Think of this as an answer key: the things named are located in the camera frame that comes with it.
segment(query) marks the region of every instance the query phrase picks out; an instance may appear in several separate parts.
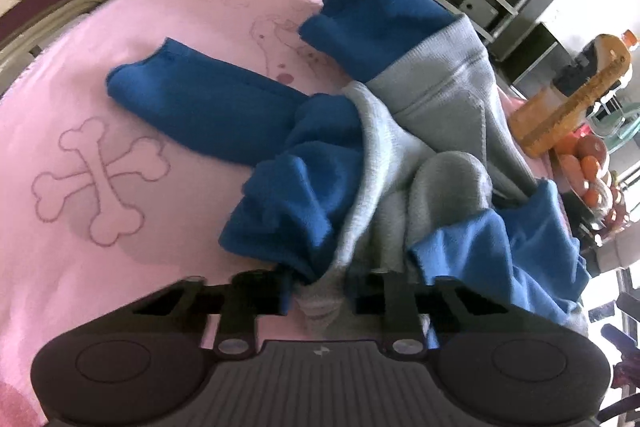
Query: blue fabric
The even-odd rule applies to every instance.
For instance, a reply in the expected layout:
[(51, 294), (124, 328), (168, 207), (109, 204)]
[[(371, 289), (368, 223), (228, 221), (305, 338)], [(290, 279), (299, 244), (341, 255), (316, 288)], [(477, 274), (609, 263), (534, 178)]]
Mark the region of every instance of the blue fabric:
[(523, 206), (484, 210), (436, 230), (411, 252), (427, 284), (455, 277), (481, 295), (564, 324), (590, 277), (578, 240), (562, 223), (556, 184), (544, 180)]
[(307, 282), (324, 274), (362, 176), (362, 124), (350, 100), (307, 96), (171, 39), (111, 71), (107, 91), (184, 146), (255, 166), (223, 248)]
[(382, 73), (455, 17), (434, 0), (322, 0), (300, 37), (359, 82)]

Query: silver screw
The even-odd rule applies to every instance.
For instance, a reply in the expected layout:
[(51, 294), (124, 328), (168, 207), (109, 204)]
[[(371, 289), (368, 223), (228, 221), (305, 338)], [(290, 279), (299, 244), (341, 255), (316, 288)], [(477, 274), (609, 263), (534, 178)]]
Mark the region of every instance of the silver screw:
[(218, 344), (218, 350), (225, 355), (242, 355), (249, 350), (249, 344), (242, 339), (227, 339)]
[(393, 348), (400, 355), (417, 355), (424, 349), (424, 346), (414, 339), (400, 339), (393, 343)]

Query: orange bottle cap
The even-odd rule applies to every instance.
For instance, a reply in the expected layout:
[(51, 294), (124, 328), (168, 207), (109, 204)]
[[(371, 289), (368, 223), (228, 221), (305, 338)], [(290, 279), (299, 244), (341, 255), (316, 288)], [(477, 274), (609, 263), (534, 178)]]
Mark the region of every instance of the orange bottle cap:
[(638, 47), (638, 38), (631, 30), (627, 30), (622, 34), (622, 41), (630, 52)]

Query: plastic bottle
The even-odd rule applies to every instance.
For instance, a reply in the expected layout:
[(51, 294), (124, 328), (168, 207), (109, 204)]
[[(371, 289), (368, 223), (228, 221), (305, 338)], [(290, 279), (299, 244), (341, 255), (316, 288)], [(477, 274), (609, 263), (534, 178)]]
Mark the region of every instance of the plastic bottle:
[(599, 35), (576, 63), (564, 68), (508, 119), (511, 134), (528, 156), (537, 158), (576, 129), (585, 111), (611, 89), (628, 82), (630, 50), (638, 46), (631, 31), (621, 38)]

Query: white logo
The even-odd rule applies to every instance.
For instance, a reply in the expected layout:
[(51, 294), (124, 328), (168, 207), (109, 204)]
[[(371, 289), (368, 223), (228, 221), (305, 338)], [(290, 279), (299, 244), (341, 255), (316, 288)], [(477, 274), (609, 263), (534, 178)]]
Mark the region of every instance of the white logo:
[(329, 354), (330, 352), (331, 352), (331, 349), (329, 349), (328, 347), (324, 347), (324, 346), (321, 346), (320, 349), (314, 349), (314, 353), (318, 357), (324, 357), (325, 355)]

